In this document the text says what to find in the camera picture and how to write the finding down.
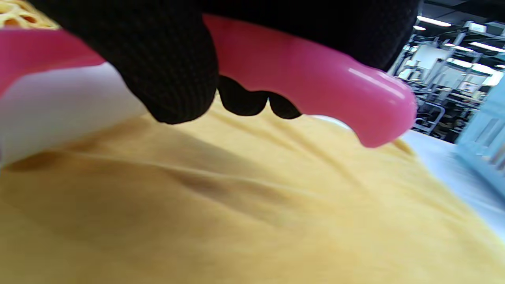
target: pink object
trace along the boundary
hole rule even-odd
[[[221,75],[247,90],[272,91],[304,114],[341,120],[366,147],[391,142],[412,127],[415,97],[396,78],[283,32],[211,15],[204,20]]]
[[[63,30],[0,30],[0,97],[20,77],[53,69],[105,62],[81,40]]]
[[[393,141],[416,114],[410,88],[320,44],[258,25],[205,15],[220,73],[248,90],[288,98],[304,114],[346,123],[366,147]],[[0,30],[0,96],[16,79],[104,60],[62,30]]]

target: white surface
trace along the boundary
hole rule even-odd
[[[145,112],[108,64],[26,76],[0,98],[0,166]]]
[[[348,128],[332,118],[316,117]],[[412,147],[428,170],[472,207],[505,242],[504,198],[455,155],[455,145],[412,130],[402,139]]]

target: pink handle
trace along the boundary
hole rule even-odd
[[[78,38],[63,30],[0,30],[0,96],[18,78],[52,69],[105,62]]]
[[[205,15],[220,73],[248,90],[288,98],[304,114],[346,123],[366,147],[410,129],[416,102],[410,87],[317,43],[246,22]]]
[[[351,57],[279,31],[205,15],[220,73],[245,88],[268,90],[304,114],[349,125],[363,145],[378,147],[411,128],[416,102],[410,88]],[[0,30],[0,96],[17,78],[50,69],[99,65],[104,60],[62,30]]]

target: ceiling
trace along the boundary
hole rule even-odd
[[[416,31],[416,41],[438,39],[439,43],[448,40],[452,43],[456,36],[464,31],[462,28],[467,21],[485,24],[488,22],[505,23],[505,0],[424,0],[421,15],[430,19],[439,20],[452,24],[451,27],[440,27],[425,22],[418,25],[426,28],[424,31]],[[503,38],[490,38],[479,34],[467,33],[460,46],[483,53],[481,59],[484,65],[493,66],[503,64],[503,61],[495,58],[496,52],[486,49],[475,48],[471,42],[481,42],[502,48],[505,45]]]
[[[425,17],[454,25],[466,21],[505,23],[504,0],[425,0]]]

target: finger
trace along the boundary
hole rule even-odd
[[[300,111],[288,99],[273,92],[268,93],[270,108],[278,117],[294,119],[301,115]]]
[[[266,106],[268,92],[250,92],[235,80],[221,76],[219,82],[219,96],[223,106],[236,115],[253,116],[260,113]]]
[[[193,1],[31,2],[114,65],[159,121],[189,121],[212,104],[218,62]]]

